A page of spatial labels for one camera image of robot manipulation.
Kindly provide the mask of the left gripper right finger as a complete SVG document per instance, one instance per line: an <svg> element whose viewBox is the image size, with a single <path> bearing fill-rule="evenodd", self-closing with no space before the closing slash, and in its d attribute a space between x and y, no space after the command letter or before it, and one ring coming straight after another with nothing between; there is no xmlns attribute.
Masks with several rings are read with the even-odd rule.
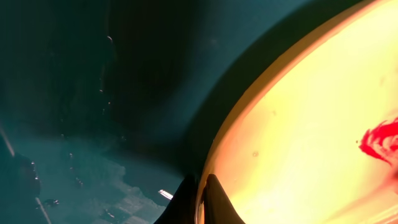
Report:
<svg viewBox="0 0 398 224"><path fill-rule="evenodd" d="M245 224L214 174L207 177L203 201L205 224Z"/></svg>

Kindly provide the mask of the yellow-green plate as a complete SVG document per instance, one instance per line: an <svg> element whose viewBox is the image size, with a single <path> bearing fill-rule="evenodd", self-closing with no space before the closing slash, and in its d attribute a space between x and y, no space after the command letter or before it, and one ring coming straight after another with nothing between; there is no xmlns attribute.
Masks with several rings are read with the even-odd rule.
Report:
<svg viewBox="0 0 398 224"><path fill-rule="evenodd" d="M244 92L216 135L215 175L245 223L396 223L397 2L363 1L307 34Z"/></svg>

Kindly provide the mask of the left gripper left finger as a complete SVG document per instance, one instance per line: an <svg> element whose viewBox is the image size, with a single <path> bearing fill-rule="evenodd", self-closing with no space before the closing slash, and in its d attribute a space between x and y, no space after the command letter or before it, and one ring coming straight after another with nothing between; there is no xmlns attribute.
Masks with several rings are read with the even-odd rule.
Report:
<svg viewBox="0 0 398 224"><path fill-rule="evenodd" d="M174 197L154 224L194 224L198 182L194 175L187 175Z"/></svg>

